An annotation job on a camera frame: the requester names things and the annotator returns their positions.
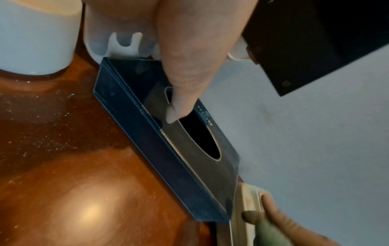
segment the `black object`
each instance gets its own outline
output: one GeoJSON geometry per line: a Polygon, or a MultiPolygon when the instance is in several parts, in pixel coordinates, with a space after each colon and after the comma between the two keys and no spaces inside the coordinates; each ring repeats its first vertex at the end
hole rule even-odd
{"type": "Polygon", "coordinates": [[[261,0],[243,37],[283,96],[389,43],[388,0],[261,0]]]}
{"type": "Polygon", "coordinates": [[[165,121],[172,87],[158,61],[104,58],[94,95],[197,221],[231,216],[239,156],[197,101],[165,121]]]}

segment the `wooden table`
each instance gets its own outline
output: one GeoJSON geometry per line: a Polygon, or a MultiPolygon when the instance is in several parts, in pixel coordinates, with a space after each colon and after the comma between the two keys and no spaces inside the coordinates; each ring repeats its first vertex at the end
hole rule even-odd
{"type": "Polygon", "coordinates": [[[0,71],[0,245],[215,245],[92,96],[79,41],[53,75],[0,71]]]}

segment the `white wall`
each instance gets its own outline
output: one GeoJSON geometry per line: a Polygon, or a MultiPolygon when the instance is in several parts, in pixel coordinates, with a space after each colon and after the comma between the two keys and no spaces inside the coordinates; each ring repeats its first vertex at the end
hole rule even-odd
{"type": "Polygon", "coordinates": [[[343,246],[389,244],[389,46],[284,97],[259,66],[226,61],[201,100],[241,177],[343,246]]]}

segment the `hand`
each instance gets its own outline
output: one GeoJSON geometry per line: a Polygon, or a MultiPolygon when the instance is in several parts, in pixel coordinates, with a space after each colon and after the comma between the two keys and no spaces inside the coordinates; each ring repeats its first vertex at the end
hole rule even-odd
{"type": "Polygon", "coordinates": [[[242,214],[247,223],[256,225],[256,240],[261,242],[261,246],[291,245],[290,242],[294,246],[340,246],[291,220],[277,208],[271,195],[261,195],[261,203],[266,215],[257,211],[245,211],[242,214]]]}
{"type": "Polygon", "coordinates": [[[192,111],[257,3],[257,0],[85,1],[104,16],[107,33],[144,31],[148,43],[158,40],[162,64],[174,88],[167,109],[168,123],[192,111]]]}

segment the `tissue box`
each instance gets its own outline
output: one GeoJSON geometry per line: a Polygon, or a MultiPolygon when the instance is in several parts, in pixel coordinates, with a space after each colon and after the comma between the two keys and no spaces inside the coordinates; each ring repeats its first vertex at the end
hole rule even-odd
{"type": "Polygon", "coordinates": [[[195,220],[227,222],[239,156],[200,101],[166,123],[172,91],[159,61],[104,58],[94,95],[195,220]]]}

